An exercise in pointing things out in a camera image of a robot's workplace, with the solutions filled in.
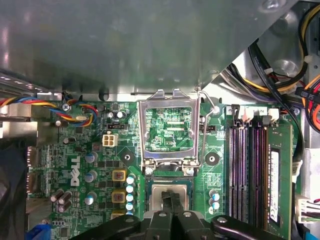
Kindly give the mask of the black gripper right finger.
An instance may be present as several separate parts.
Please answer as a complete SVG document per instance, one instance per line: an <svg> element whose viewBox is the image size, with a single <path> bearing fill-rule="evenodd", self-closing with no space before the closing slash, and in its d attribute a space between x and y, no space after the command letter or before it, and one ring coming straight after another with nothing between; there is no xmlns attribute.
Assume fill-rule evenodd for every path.
<svg viewBox="0 0 320 240"><path fill-rule="evenodd" d="M185 210L180 195L172 193L172 212L183 240L281 240L282 237L256 228L227 215L218 215L207 222L196 212Z"/></svg>

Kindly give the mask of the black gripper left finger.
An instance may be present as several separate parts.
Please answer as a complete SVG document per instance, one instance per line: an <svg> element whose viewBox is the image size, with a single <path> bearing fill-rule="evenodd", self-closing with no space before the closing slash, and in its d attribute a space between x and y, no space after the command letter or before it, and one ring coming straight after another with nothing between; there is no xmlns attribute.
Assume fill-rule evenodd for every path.
<svg viewBox="0 0 320 240"><path fill-rule="evenodd" d="M162 208L147 212L143 220L122 215L94 231L95 240L169 240L173 222L173 192L161 193Z"/></svg>

